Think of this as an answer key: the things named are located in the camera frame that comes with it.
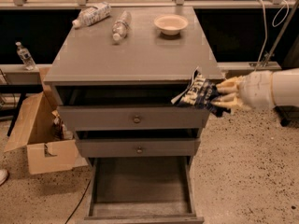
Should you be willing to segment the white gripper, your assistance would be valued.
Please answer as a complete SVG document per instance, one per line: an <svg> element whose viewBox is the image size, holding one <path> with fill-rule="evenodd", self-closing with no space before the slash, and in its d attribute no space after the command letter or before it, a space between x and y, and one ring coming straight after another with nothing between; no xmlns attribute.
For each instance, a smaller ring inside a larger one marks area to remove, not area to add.
<svg viewBox="0 0 299 224"><path fill-rule="evenodd" d="M219 93L226 95L213 99L211 103L233 111L272 109L275 105L272 97L272 75L270 71L256 71L244 77L225 79L217 84L216 88Z"/></svg>

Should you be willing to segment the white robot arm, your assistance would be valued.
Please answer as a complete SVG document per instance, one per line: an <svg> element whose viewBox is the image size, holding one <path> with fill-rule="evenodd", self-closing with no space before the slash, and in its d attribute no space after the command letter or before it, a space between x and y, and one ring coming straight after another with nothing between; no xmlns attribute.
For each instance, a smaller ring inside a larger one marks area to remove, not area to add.
<svg viewBox="0 0 299 224"><path fill-rule="evenodd" d="M284 71L254 71L231 77L216 86L220 97L211 103L228 109L273 109L299 106L299 68Z"/></svg>

